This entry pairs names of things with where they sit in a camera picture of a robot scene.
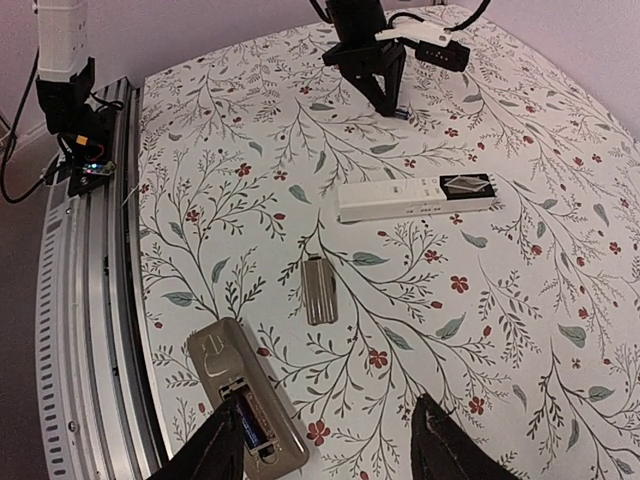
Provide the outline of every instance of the white rectangular box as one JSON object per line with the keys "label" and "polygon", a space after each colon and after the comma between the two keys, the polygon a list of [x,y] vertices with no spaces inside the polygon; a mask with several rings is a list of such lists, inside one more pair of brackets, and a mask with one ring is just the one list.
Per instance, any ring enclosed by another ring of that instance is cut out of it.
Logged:
{"label": "white rectangular box", "polygon": [[340,222],[486,210],[496,198],[487,174],[441,175],[341,185]]}

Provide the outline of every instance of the gray wall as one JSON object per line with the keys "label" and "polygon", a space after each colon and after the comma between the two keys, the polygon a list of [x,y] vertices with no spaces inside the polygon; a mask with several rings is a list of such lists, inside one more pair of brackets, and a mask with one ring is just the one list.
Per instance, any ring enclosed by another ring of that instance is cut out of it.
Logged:
{"label": "gray wall", "polygon": [[[383,2],[387,8],[431,4],[431,0]],[[308,0],[89,0],[89,15],[98,86],[122,76],[141,84],[146,76],[203,53],[318,21]],[[31,2],[4,0],[0,7],[0,110],[11,119],[37,44]],[[43,121],[32,95],[20,132]]]}
{"label": "gray wall", "polygon": [[[454,0],[475,9],[480,0]],[[487,18],[535,48],[640,138],[638,0],[493,0]]]}

